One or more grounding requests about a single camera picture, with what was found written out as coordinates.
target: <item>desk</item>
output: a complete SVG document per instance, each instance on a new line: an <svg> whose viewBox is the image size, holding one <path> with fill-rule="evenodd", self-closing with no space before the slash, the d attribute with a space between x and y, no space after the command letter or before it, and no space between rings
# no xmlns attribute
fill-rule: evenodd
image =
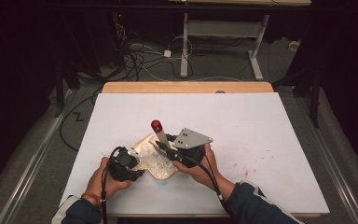
<svg viewBox="0 0 358 224"><path fill-rule="evenodd" d="M265 82L106 83L62 202L82 193L102 156L152 133L153 119L161 120L167 133L186 127L211 136L223 175L257 183L296 216L329 212L281 99ZM214 192L181 173L167 180L144 173L108 202L107 212L114 217L226 216Z"/></svg>
<svg viewBox="0 0 358 224"><path fill-rule="evenodd" d="M189 3L221 3L221 4L242 4L242 5L267 5L267 6L309 6L310 0L187 0ZM264 15L261 22L238 22L238 21L191 21L188 13L185 13L183 31L183 53L181 61L181 77L187 77L188 53L187 42L189 35L213 35L213 36L234 36L234 37L255 37L255 48L248 51L249 60L253 68L255 79L263 80L260 67L257 62L257 53L267 28L269 15Z"/></svg>

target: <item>sleeve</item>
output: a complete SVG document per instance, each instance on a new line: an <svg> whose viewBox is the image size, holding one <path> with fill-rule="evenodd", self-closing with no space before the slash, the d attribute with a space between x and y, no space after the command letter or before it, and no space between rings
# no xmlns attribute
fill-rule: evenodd
<svg viewBox="0 0 358 224"><path fill-rule="evenodd" d="M102 220L101 211L92 203L76 196L69 196L60 206L51 224L91 224Z"/></svg>
<svg viewBox="0 0 358 224"><path fill-rule="evenodd" d="M243 181L235 184L226 205L227 212L240 224L302 223L269 201L258 186Z"/></svg>

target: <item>hand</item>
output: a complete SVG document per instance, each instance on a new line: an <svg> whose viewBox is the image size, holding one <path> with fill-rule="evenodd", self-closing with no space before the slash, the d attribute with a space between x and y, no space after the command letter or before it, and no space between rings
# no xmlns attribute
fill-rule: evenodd
<svg viewBox="0 0 358 224"><path fill-rule="evenodd" d="M187 168L179 161L173 161L172 164L180 172L191 175L194 180L215 191L211 178L199 166ZM232 190L234 190L235 185L220 174L219 170L217 169L216 157L214 156L214 153L211 150L211 145L209 144L205 145L205 157L202 159L201 164L209 171L209 173L211 173L211 175L214 174L217 186L219 187L223 199L226 201L231 195Z"/></svg>
<svg viewBox="0 0 358 224"><path fill-rule="evenodd" d="M213 183L211 178L202 170L199 166L194 166L192 168L187 168L179 161L173 161L173 166L175 166L180 172L191 175L193 179L202 185L207 186L210 189L214 190ZM213 151L211 150L211 145L205 145L205 157L202 159L201 164L209 171L210 174L213 174L217 178L220 176L220 173L217 169L216 157L214 156Z"/></svg>
<svg viewBox="0 0 358 224"><path fill-rule="evenodd" d="M107 162L109 161L109 158L103 157L101 159L101 165L100 167L94 172L92 177L89 179L89 184L87 185L86 192L90 192L95 194L97 197L101 198L101 192L103 190L102 187L102 176L103 176L103 169L106 167ZM121 189L127 189L131 185L131 182L129 180L120 182L118 180L115 180L110 174L107 175L106 179L106 200L110 199L117 191ZM83 196L84 199L88 200L94 205L97 205L98 202L95 202L95 200L90 196Z"/></svg>

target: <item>person's left hand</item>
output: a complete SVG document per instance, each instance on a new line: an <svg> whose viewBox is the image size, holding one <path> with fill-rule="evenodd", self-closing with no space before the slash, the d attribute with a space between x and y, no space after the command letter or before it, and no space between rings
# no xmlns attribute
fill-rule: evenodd
<svg viewBox="0 0 358 224"><path fill-rule="evenodd" d="M96 195L97 197L101 198L101 192L103 190L102 187L102 176L103 176L103 169L106 167L107 162L109 161L109 158L103 157L101 159L101 165L100 167L94 172L92 177L89 179L89 183L87 185L86 192L92 193ZM131 185L130 180L126 180L123 182L120 182L118 180L115 180L110 174L107 175L106 179L106 200L110 199L117 191L121 189L127 189ZM87 195L83 196L84 199L88 200L94 205L97 205L98 202L95 202L95 200Z"/></svg>

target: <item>white paper sheet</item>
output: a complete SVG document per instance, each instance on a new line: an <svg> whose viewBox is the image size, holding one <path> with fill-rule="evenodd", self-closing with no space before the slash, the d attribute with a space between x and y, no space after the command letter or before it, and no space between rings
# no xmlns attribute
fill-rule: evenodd
<svg viewBox="0 0 358 224"><path fill-rule="evenodd" d="M102 156L131 147L152 133L182 128L213 138L220 172L234 182L256 183L290 213L329 213L277 93L100 94L62 196L80 195ZM108 202L113 215L219 215L226 212L211 190L177 173L157 180L146 172Z"/></svg>

